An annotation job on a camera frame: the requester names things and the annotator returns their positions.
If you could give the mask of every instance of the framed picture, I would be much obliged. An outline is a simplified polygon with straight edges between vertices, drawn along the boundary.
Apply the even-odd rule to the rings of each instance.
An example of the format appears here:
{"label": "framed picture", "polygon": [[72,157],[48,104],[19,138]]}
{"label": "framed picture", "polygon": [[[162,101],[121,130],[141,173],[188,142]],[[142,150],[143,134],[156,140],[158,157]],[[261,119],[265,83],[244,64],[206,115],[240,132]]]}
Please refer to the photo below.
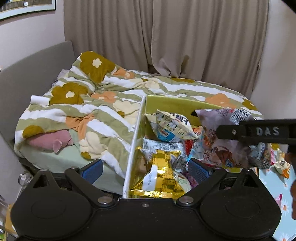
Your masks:
{"label": "framed picture", "polygon": [[56,0],[8,0],[0,7],[0,20],[16,15],[56,9]]}

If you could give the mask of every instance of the beige curtain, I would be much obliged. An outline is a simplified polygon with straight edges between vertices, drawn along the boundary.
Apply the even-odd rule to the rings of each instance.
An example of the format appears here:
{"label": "beige curtain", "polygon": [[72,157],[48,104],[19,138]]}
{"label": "beige curtain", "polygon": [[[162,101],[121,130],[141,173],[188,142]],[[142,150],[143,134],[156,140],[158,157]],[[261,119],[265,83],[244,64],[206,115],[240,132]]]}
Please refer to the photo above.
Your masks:
{"label": "beige curtain", "polygon": [[126,69],[218,84],[249,97],[268,0],[64,0],[75,55],[96,51]]}

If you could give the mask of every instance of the blanket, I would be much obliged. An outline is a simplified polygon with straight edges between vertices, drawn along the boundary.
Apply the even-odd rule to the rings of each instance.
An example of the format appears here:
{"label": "blanket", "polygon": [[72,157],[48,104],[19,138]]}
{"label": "blanket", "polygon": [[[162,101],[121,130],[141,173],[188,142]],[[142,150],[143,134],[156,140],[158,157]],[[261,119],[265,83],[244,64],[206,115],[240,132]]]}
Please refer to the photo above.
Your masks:
{"label": "blanket", "polygon": [[262,114],[242,94],[210,83],[126,70],[103,56],[87,51],[73,63],[67,77],[43,96],[49,106],[31,104],[15,131],[15,151],[36,134],[73,129],[81,156],[100,158],[123,178],[142,97],[163,95],[242,108]]}

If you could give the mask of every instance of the stuffed animal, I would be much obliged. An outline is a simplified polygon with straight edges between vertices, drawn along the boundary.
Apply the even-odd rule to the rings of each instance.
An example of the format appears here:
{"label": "stuffed animal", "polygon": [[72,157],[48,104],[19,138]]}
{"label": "stuffed animal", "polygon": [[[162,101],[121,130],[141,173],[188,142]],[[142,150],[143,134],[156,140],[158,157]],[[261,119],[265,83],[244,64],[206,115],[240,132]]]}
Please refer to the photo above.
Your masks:
{"label": "stuffed animal", "polygon": [[27,139],[30,146],[41,148],[43,150],[54,151],[58,153],[61,148],[73,145],[74,142],[68,130],[60,130],[50,133],[41,133]]}

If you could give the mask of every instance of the wall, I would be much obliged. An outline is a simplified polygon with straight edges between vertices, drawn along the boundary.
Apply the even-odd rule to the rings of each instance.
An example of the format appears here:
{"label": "wall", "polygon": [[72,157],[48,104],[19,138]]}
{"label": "wall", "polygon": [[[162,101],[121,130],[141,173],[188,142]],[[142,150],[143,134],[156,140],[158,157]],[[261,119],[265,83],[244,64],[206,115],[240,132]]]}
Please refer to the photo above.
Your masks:
{"label": "wall", "polygon": [[[32,13],[0,22],[0,66],[10,66],[39,50],[65,41],[64,1],[57,0],[54,12]],[[20,190],[23,171],[17,156],[0,135],[0,195],[11,203]]]}
{"label": "wall", "polygon": [[52,12],[30,13],[0,22],[0,66],[8,67],[39,50],[65,41],[64,1]]}
{"label": "wall", "polygon": [[266,42],[252,102],[265,118],[296,118],[296,14],[270,0]]}

